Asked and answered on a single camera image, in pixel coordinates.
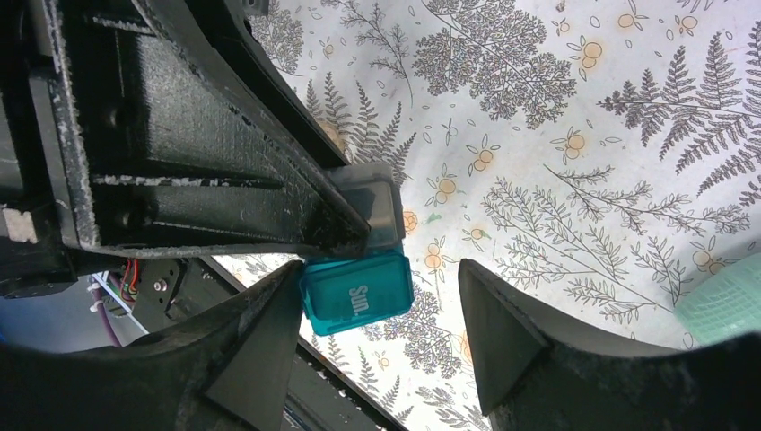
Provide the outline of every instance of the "fern leaf print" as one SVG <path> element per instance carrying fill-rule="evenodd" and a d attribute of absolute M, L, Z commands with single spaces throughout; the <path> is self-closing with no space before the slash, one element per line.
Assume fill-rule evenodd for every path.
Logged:
<path fill-rule="evenodd" d="M 391 166 L 394 181 L 404 185 L 410 175 L 406 173 L 407 158 L 415 144 L 417 133 L 405 136 L 400 132 L 404 107 L 395 103 L 390 115 L 377 108 L 358 81 L 354 82 L 356 93 L 341 93 L 328 72 L 324 79 L 323 99 L 317 96 L 312 82 L 307 84 L 306 107 L 318 121 L 327 121 L 338 135 L 347 142 L 345 154 L 352 163 L 387 163 Z M 381 128 L 382 121 L 388 121 Z"/>
<path fill-rule="evenodd" d="M 515 0 L 485 3 L 443 0 L 424 3 L 443 25 L 417 41 L 415 76 L 439 95 L 468 86 L 491 120 L 523 113 L 528 128 L 557 121 L 576 94 L 571 64 L 539 52 L 547 29 Z"/>
<path fill-rule="evenodd" d="M 759 251 L 761 0 L 269 4 L 266 16 L 241 20 L 251 33 L 246 44 L 261 46 L 283 92 L 293 89 L 310 128 L 335 145 L 329 150 L 341 157 L 334 160 L 360 171 L 387 164 L 401 192 L 394 210 L 411 306 L 324 337 L 302 316 L 301 343 L 328 361 L 326 377 L 337 368 L 409 429 L 489 431 L 490 420 L 494 429 L 505 427 L 481 416 L 476 374 L 483 358 L 476 356 L 484 353 L 484 334 L 462 318 L 463 259 L 602 330 L 700 347 L 675 321 L 676 307 L 709 277 Z M 170 96 L 152 93 L 157 101 Z M 267 108 L 257 110 L 247 94 L 239 96 L 237 111 L 223 118 L 204 103 L 182 105 L 171 118 L 146 112 L 145 132 L 156 145 L 218 135 L 208 145 L 219 151 L 230 139 L 264 140 L 261 160 L 214 153 L 224 157 L 215 166 L 279 173 L 277 158 L 302 153 L 291 148 L 289 132 L 300 136 L 291 129 L 296 119 L 281 118 L 274 100 L 261 100 Z M 174 118 L 210 133 L 223 119 L 240 133 L 185 135 Z M 313 183 L 319 172 L 303 167 L 294 165 L 282 183 L 318 194 L 320 184 L 329 185 Z M 232 191 L 208 190 L 222 199 Z M 277 190 L 243 191 L 256 204 Z M 208 227 L 229 230 L 272 211 L 292 227 L 319 221 L 319 206 L 292 203 L 242 206 Z M 381 219 L 368 218 L 373 227 Z M 295 235 L 289 243 L 304 241 L 300 231 L 288 232 Z M 305 259 L 277 256 L 214 258 L 243 284 Z M 369 291 L 377 290 L 371 283 Z"/>
<path fill-rule="evenodd" d="M 741 91 L 741 71 L 729 60 L 722 38 L 716 32 L 708 42 L 700 83 L 686 66 L 687 50 L 677 49 L 669 64 L 661 91 L 650 70 L 643 75 L 642 90 L 626 81 L 622 90 L 614 91 L 598 105 L 608 112 L 625 118 L 627 128 L 642 129 L 642 144 L 664 129 L 668 130 L 660 143 L 659 159 L 665 161 L 669 152 L 681 146 L 675 171 L 680 174 L 690 166 L 724 155 L 713 171 L 700 182 L 695 191 L 700 196 L 720 183 L 754 172 L 761 163 L 761 63 L 759 63 L 759 22 L 748 37 L 746 52 L 747 88 Z M 753 181 L 750 191 L 738 196 L 743 206 L 752 205 Z"/>

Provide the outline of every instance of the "screw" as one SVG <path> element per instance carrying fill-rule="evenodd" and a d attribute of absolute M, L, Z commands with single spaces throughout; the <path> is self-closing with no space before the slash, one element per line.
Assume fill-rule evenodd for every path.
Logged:
<path fill-rule="evenodd" d="M 136 120 L 136 110 L 128 101 L 118 101 L 106 110 L 106 122 L 112 128 L 131 126 Z"/>
<path fill-rule="evenodd" d="M 155 290 L 156 292 L 165 292 L 167 288 L 169 288 L 169 285 L 167 284 L 166 280 L 163 278 L 153 283 L 153 290 Z"/>

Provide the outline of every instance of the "teal container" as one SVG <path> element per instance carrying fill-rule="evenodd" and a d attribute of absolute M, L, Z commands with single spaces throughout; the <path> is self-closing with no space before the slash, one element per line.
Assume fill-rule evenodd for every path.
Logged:
<path fill-rule="evenodd" d="M 367 220 L 362 259 L 307 259 L 300 282 L 304 311 L 317 335 L 350 330 L 408 312 L 413 281 L 404 255 L 401 196 L 387 164 L 329 172 L 341 194 Z"/>
<path fill-rule="evenodd" d="M 330 335 L 408 312 L 413 302 L 409 259 L 401 248 L 336 265 L 308 265 L 304 311 L 317 335 Z"/>
<path fill-rule="evenodd" d="M 707 279 L 674 313 L 702 345 L 761 330 L 761 253 Z"/>

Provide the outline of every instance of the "black metal bracket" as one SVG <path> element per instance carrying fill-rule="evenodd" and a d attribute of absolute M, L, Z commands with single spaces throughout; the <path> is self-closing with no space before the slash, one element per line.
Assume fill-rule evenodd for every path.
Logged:
<path fill-rule="evenodd" d="M 495 430 L 757 427 L 761 333 L 678 352 L 575 319 L 473 260 L 460 262 L 459 283 Z"/>
<path fill-rule="evenodd" d="M 275 69 L 243 2 L 40 1 L 56 69 L 31 87 L 40 129 L 56 132 L 43 146 L 64 245 L 148 259 L 362 253 L 369 227 L 322 171 L 343 163 L 334 146 L 282 78 L 247 75 Z"/>
<path fill-rule="evenodd" d="M 0 345 L 0 426 L 279 429 L 301 267 L 288 263 L 256 288 L 128 347 L 52 355 Z"/>

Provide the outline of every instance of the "fern pattern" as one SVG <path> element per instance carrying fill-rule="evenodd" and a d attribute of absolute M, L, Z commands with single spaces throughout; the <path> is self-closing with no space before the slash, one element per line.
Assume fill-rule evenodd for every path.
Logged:
<path fill-rule="evenodd" d="M 481 416 L 481 410 L 478 406 L 463 406 L 467 412 L 463 414 L 446 389 L 441 387 L 431 389 L 421 386 L 415 393 L 423 399 L 424 404 L 435 407 L 439 421 L 451 428 L 479 429 L 482 431 L 491 429 Z"/>
<path fill-rule="evenodd" d="M 706 2 L 706 9 L 712 3 Z M 694 7 L 699 4 L 699 1 L 693 3 Z M 758 79 L 761 77 L 761 22 L 756 22 L 748 36 L 749 67 L 745 71 L 748 88 L 744 92 L 739 89 L 742 78 L 737 77 L 738 71 L 722 44 L 722 34 L 717 32 L 708 44 L 700 83 L 690 75 L 685 64 L 687 50 L 681 46 L 670 62 L 662 89 L 652 72 L 645 69 L 639 90 L 626 81 L 621 91 L 616 90 L 598 102 L 605 110 L 624 116 L 627 128 L 641 128 L 644 146 L 669 124 L 660 144 L 659 157 L 664 160 L 680 143 L 686 143 L 677 161 L 677 174 L 715 154 L 736 151 L 703 180 L 697 196 L 733 177 L 755 171 L 757 163 L 761 163 L 761 80 Z M 748 186 L 750 191 L 739 196 L 739 204 L 744 207 L 755 203 L 748 198 L 748 194 L 754 192 L 752 181 Z"/>
<path fill-rule="evenodd" d="M 247 22 L 347 161 L 389 163 L 403 186 L 411 311 L 301 334 L 410 429 L 489 429 L 459 258 L 606 330 L 693 348 L 660 329 L 753 251 L 754 2 L 540 3 L 276 0 Z M 219 259 L 244 284 L 282 265 Z"/>
<path fill-rule="evenodd" d="M 364 354 L 364 351 L 361 347 L 358 347 L 358 349 L 360 358 L 360 374 L 359 379 L 355 380 L 355 382 L 360 387 L 360 389 L 367 392 L 368 395 L 377 400 L 381 407 L 390 412 L 396 419 L 399 420 L 399 422 L 404 424 L 415 406 L 409 406 L 397 412 L 397 399 L 399 397 L 399 390 L 401 389 L 401 377 L 397 374 L 397 378 L 394 381 L 394 384 L 381 396 L 381 391 L 378 389 L 377 385 L 385 382 L 382 381 L 379 377 L 375 376 L 372 365 L 370 364 L 370 361 L 367 360 L 367 356 Z"/>
<path fill-rule="evenodd" d="M 302 22 L 295 20 L 279 0 L 269 2 L 265 16 L 249 17 L 251 34 L 281 73 L 295 75 L 304 45 Z"/>
<path fill-rule="evenodd" d="M 406 173 L 407 157 L 417 133 L 406 138 L 399 134 L 402 120 L 400 101 L 389 123 L 381 130 L 378 124 L 380 114 L 376 112 L 364 87 L 358 81 L 355 84 L 356 105 L 350 107 L 344 95 L 336 89 L 332 72 L 325 75 L 322 100 L 317 95 L 314 82 L 309 80 L 305 100 L 307 111 L 317 121 L 327 122 L 346 140 L 345 154 L 352 163 L 387 163 L 394 173 L 394 181 L 403 185 L 410 178 Z"/>
<path fill-rule="evenodd" d="M 404 339 L 404 355 L 413 369 L 450 379 L 462 367 L 456 357 L 456 335 L 436 324 L 441 312 L 436 294 L 414 287 L 415 301 L 407 314 L 362 327 L 370 341 Z"/>
<path fill-rule="evenodd" d="M 412 105 L 412 84 L 409 82 L 407 70 L 404 66 L 405 58 L 409 57 L 409 45 L 407 35 L 402 31 L 399 24 L 393 24 L 390 29 L 385 26 L 386 14 L 381 10 L 378 3 L 372 4 L 372 9 L 364 13 L 359 2 L 355 0 L 321 0 L 323 6 L 338 8 L 344 13 L 341 23 L 347 28 L 358 27 L 360 32 L 356 35 L 358 46 L 370 44 L 380 49 L 383 57 L 376 57 L 370 62 L 371 68 L 385 70 L 407 83 L 409 90 L 410 105 Z"/>

